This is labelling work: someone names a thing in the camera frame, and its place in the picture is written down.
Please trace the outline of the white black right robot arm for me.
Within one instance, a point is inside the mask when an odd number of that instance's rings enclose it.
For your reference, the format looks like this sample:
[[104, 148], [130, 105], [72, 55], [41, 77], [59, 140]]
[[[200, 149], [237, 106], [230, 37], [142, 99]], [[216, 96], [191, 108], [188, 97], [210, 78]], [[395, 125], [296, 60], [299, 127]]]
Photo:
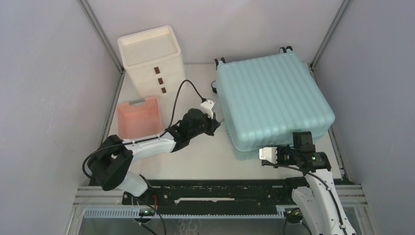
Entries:
[[277, 166], [303, 174], [306, 185], [290, 185], [283, 199], [296, 204], [313, 235], [354, 235], [337, 194], [331, 164], [316, 151], [311, 132], [294, 132], [293, 145], [277, 148]]

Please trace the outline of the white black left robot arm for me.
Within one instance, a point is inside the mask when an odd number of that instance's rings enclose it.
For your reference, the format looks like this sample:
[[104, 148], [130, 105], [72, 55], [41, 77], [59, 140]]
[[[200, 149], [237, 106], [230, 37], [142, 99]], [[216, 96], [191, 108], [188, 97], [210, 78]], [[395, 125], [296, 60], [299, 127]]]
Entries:
[[133, 195], [141, 204], [147, 204], [153, 198], [153, 191], [144, 176], [130, 172], [131, 164], [158, 154], [177, 152], [201, 134], [214, 136], [220, 125], [216, 115], [190, 109], [181, 120], [160, 134], [139, 139], [121, 139], [118, 135], [107, 137], [83, 165], [104, 191], [119, 189]]

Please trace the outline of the light blue ribbed suitcase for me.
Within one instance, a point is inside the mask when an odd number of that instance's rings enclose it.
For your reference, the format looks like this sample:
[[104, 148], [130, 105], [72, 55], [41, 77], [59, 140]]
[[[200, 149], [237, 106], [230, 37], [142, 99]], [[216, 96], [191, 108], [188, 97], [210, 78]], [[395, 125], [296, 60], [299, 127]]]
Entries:
[[278, 54], [226, 62], [215, 59], [216, 92], [225, 129], [238, 160], [261, 148], [292, 145], [294, 132], [319, 140], [335, 114], [309, 69], [291, 46]]

